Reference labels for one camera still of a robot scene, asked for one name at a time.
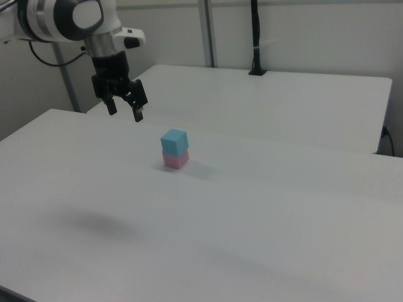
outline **table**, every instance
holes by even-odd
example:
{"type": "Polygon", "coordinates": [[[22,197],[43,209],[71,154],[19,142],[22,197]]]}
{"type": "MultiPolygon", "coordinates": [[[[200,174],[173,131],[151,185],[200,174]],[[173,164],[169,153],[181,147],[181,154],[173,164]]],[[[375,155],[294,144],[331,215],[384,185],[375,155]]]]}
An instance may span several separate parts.
{"type": "MultiPolygon", "coordinates": [[[[375,153],[392,81],[379,77],[157,65],[139,76],[145,122],[375,153]]],[[[133,120],[116,99],[116,119],[133,120]]],[[[88,112],[107,116],[104,104],[88,112]]]]}
{"type": "Polygon", "coordinates": [[[398,301],[403,162],[51,110],[0,142],[0,285],[35,301],[398,301]]]}

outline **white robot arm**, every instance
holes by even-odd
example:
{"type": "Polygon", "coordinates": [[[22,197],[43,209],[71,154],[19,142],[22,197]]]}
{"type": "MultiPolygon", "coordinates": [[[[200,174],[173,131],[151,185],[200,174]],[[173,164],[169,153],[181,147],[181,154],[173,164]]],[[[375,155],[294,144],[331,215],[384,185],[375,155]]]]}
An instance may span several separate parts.
{"type": "Polygon", "coordinates": [[[145,43],[142,30],[123,28],[116,0],[0,0],[0,43],[83,41],[92,57],[95,94],[116,113],[114,96],[123,98],[142,120],[147,97],[140,80],[128,78],[125,51],[145,43]]]}

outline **table surface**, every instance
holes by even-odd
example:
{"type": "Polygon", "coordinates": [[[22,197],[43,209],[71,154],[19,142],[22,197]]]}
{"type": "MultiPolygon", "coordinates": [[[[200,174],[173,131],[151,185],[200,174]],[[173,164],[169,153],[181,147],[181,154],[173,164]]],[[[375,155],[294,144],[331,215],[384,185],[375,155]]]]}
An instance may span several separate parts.
{"type": "Polygon", "coordinates": [[[0,285],[57,301],[399,301],[403,162],[51,110],[0,142],[0,285]]]}
{"type": "MultiPolygon", "coordinates": [[[[392,81],[379,77],[157,65],[139,79],[145,121],[313,147],[375,153],[392,81]]],[[[116,99],[116,119],[133,120],[116,99]]],[[[88,112],[107,116],[101,103],[88,112]]]]}

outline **pink cube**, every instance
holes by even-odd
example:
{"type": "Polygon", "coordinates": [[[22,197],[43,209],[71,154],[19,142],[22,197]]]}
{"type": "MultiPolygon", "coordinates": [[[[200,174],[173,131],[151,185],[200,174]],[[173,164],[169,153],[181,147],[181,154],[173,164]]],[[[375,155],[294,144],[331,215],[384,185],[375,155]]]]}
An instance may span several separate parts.
{"type": "Polygon", "coordinates": [[[179,157],[165,154],[164,151],[162,151],[162,156],[164,157],[165,166],[173,169],[182,168],[189,160],[189,152],[187,150],[179,157]]]}

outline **blue cube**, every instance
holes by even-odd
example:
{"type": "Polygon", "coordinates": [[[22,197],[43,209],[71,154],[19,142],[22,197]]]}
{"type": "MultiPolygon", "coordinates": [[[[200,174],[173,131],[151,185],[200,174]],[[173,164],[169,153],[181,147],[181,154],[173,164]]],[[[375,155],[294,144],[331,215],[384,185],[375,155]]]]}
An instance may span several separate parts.
{"type": "Polygon", "coordinates": [[[185,131],[171,129],[161,137],[162,151],[172,156],[182,156],[189,148],[188,135],[185,131]]]}

